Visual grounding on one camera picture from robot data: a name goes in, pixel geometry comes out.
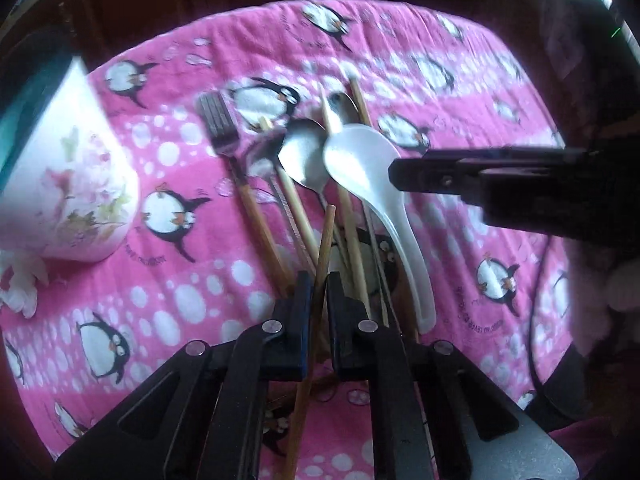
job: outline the cup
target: cup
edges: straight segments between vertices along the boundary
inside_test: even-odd
[[[139,198],[82,60],[61,33],[30,34],[0,64],[0,250],[99,261]]]

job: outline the metal fork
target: metal fork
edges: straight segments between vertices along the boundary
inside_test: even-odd
[[[240,146],[238,128],[231,118],[226,103],[219,92],[208,92],[198,99],[202,116],[209,130],[209,139],[213,150],[228,160],[238,195],[249,217],[254,235],[257,238],[266,260],[266,268],[271,273],[276,289],[282,298],[289,295],[294,286],[293,274],[280,259],[280,254],[273,240],[273,234],[258,207],[246,175],[236,159],[236,151]]]

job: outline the pink fabric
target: pink fabric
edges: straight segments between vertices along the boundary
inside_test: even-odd
[[[286,107],[299,100],[293,115],[311,116],[319,83],[342,90],[354,72],[373,121],[412,147],[404,150],[407,156],[427,142],[434,148],[556,142],[539,95],[495,35],[405,4],[318,0],[238,10],[163,34],[97,68],[91,82],[140,176],[142,213],[151,213],[103,262],[49,262],[51,284],[38,288],[33,319],[1,311],[5,343],[19,356],[13,359],[20,361],[15,370],[22,400],[53,455],[189,340],[228,341],[269,315],[274,291],[194,99],[222,90],[245,149],[260,135],[252,125],[257,114],[273,114],[283,124]],[[287,91],[270,93],[274,85]],[[258,86],[263,89],[246,90]],[[259,179],[252,185],[260,190],[276,242],[297,266],[268,186]],[[300,194],[320,229],[318,201],[308,190]],[[327,195],[331,201],[332,190]],[[178,214],[158,218],[156,209],[167,203],[178,204],[167,206]],[[408,195],[406,204],[438,316],[423,341],[450,340],[518,401],[532,389],[524,340],[544,238],[485,226],[476,208],[452,196]],[[186,233],[182,254],[150,230],[162,222]],[[393,248],[381,243],[380,250],[393,275]],[[534,325],[543,379],[570,342],[563,319],[565,267],[561,248],[554,248]],[[93,337],[96,330],[108,334],[103,343],[102,336]],[[114,341],[114,332],[121,356],[105,343]],[[312,404],[300,478],[372,475],[367,403],[365,386],[343,384],[327,402]],[[274,417],[283,419],[284,435],[286,414]],[[262,476],[273,473],[270,451],[262,466]]]

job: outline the bamboo chopstick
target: bamboo chopstick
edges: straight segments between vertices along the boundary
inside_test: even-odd
[[[318,267],[316,268],[314,293],[311,300],[308,371],[306,378],[298,385],[298,389],[296,391],[296,404],[290,420],[287,456],[284,463],[284,469],[282,471],[282,477],[284,480],[294,480],[296,477],[296,464],[298,462],[298,453],[300,452],[300,441],[305,429],[306,410],[309,405],[311,386],[314,378],[314,365],[316,364],[316,353],[319,346],[319,331],[322,319],[322,309],[324,306],[324,286],[326,283],[327,272],[329,270],[331,243],[334,238],[334,221],[335,206],[328,205],[324,214]]]

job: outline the wooden chopstick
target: wooden chopstick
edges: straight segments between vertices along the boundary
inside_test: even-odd
[[[322,121],[329,135],[335,133],[330,117],[329,102],[326,100],[324,87],[320,85],[320,106],[322,110]],[[344,227],[344,237],[347,240],[347,250],[351,263],[351,273],[353,274],[353,285],[356,289],[357,299],[362,302],[367,311],[367,316],[371,319],[371,307],[369,306],[369,291],[367,290],[367,279],[364,275],[362,264],[362,254],[360,253],[360,241],[356,231],[356,222],[353,215],[353,203],[349,192],[338,184],[338,199],[340,201],[340,217]]]
[[[353,99],[356,101],[356,107],[358,108],[358,113],[360,115],[360,121],[362,122],[362,124],[366,124],[367,126],[370,126],[371,128],[373,128],[373,122],[371,121],[371,115],[369,115],[369,109],[367,108],[367,102],[364,99],[364,95],[362,94],[362,90],[360,89],[360,83],[358,82],[358,79],[355,77],[351,77],[349,78],[349,85],[351,86],[351,93],[353,94]],[[364,208],[364,213],[365,216],[368,213],[368,207],[366,204],[363,204],[363,208]],[[388,297],[389,303],[391,303],[391,293],[389,292],[389,286],[388,283],[386,282],[386,275],[385,275],[385,271],[382,267],[382,263],[380,262],[379,258],[376,258],[376,265],[378,266],[378,274],[380,276],[380,285],[384,286],[385,288],[385,293],[386,296]],[[393,309],[393,305],[389,304],[389,308],[391,309],[391,313],[393,314],[393,316],[396,316],[396,313]],[[418,334],[418,320],[415,317],[415,310],[412,308],[407,309],[407,314],[406,316],[404,316],[405,319],[408,320],[409,324],[410,324],[410,332],[412,333],[412,337],[419,342],[420,341],[420,336]],[[385,324],[385,326],[388,326],[388,318],[385,320],[385,309],[383,308],[383,322]],[[398,317],[396,316],[396,324],[398,325],[398,330],[400,330],[400,325],[398,323]]]
[[[266,117],[260,118],[260,126],[265,132],[273,129],[273,123],[271,123],[271,121]],[[291,209],[291,213],[296,222],[296,226],[298,227],[298,231],[300,231],[302,242],[306,247],[307,253],[311,257],[311,261],[313,262],[314,266],[317,267],[319,252],[318,243],[316,242],[314,230],[311,227],[308,216],[306,215],[305,208],[302,205],[302,200],[300,200],[300,195],[298,194],[296,184],[286,173],[286,171],[284,171],[279,161],[275,160],[273,162],[273,166],[276,170],[276,173],[278,174],[280,183],[282,184],[282,191],[284,192],[284,196],[289,203],[289,208]]]
[[[321,327],[322,309],[324,306],[324,287],[329,270],[331,244],[334,238],[334,221],[335,206],[328,205],[326,207],[326,212],[324,213],[318,267],[316,268],[314,293],[311,299],[308,371],[306,378],[298,384],[298,389],[296,391],[296,404],[293,414],[291,415],[289,426],[287,456],[284,463],[284,469],[282,471],[282,477],[284,480],[294,480],[296,477],[296,464],[298,462],[298,453],[300,452],[300,441],[302,440],[302,433],[305,429],[306,410],[309,406],[311,387],[314,378],[314,366],[316,364],[316,353],[318,352],[319,347],[319,331]]]

